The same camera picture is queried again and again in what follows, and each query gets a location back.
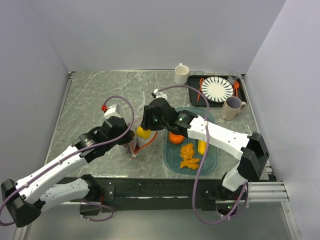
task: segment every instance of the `striped plate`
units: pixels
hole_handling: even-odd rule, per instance
[[[206,78],[201,85],[201,91],[207,99],[216,103],[223,103],[234,94],[231,84],[219,76]]]

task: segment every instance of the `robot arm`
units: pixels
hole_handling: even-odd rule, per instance
[[[167,129],[176,135],[183,135],[207,141],[208,126],[209,144],[233,155],[239,163],[228,171],[222,186],[229,191],[236,191],[246,181],[258,181],[269,158],[269,152],[261,134],[238,133],[205,121],[201,116],[190,111],[177,112],[163,97],[157,97],[144,107],[141,127],[144,130],[158,131]]]
[[[101,193],[100,186],[91,175],[83,175],[81,178],[68,184],[52,186],[73,170],[85,166],[94,159],[103,156],[115,145],[129,143],[134,136],[131,130],[124,135],[124,137],[110,144],[84,150],[68,158],[66,161],[61,161],[61,159],[85,147],[114,139],[123,134],[127,129],[128,126],[123,118],[111,116],[103,122],[102,126],[95,127],[89,132],[81,134],[61,155],[36,172],[16,182],[11,179],[3,182],[1,184],[3,201],[5,201],[12,192],[21,186],[25,186],[24,189],[17,193],[6,204],[16,226],[23,227],[32,223],[38,218],[41,212],[61,203],[82,198],[91,201],[99,195]],[[28,184],[31,179],[43,172],[46,173]]]

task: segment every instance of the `black tray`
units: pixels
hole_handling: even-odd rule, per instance
[[[190,87],[193,87],[197,90],[199,90],[200,88],[200,79],[201,78],[208,78],[208,77],[220,77],[223,79],[228,79],[228,75],[190,75],[187,79],[187,84]],[[240,81],[240,79],[237,80],[237,82],[239,83],[239,88],[238,88],[238,98],[243,101],[243,102],[247,102],[247,98],[244,92],[244,88],[242,86],[242,83]],[[195,107],[206,107],[206,102],[205,100],[200,96],[199,101],[197,101],[198,99],[198,93],[189,89],[189,100],[190,103],[195,106]],[[214,101],[210,101],[208,99],[209,102],[209,106],[210,107],[222,107],[223,106],[223,102],[214,102]]]

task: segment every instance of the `orange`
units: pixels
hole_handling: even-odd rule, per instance
[[[169,132],[169,140],[173,144],[181,144],[185,140],[185,137],[182,135],[175,135],[175,134]]]

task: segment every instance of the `orange food toy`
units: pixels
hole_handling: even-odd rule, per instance
[[[195,151],[194,151],[194,145],[192,143],[188,143],[187,145],[183,146],[181,148],[181,154],[180,156],[182,157],[183,160],[189,160],[189,159],[192,159],[192,157],[194,156],[195,154]]]
[[[169,140],[173,144],[181,144],[185,140],[185,137],[182,135],[175,135],[175,134],[169,132]]]
[[[199,168],[199,165],[197,164],[199,162],[199,158],[191,158],[189,160],[183,160],[180,163],[180,168],[188,167],[190,169],[196,170]]]
[[[188,167],[190,169],[196,170],[199,168],[197,164],[200,160],[198,158],[192,158],[195,154],[194,145],[188,143],[187,145],[181,147],[181,157],[183,161],[180,163],[180,168]]]

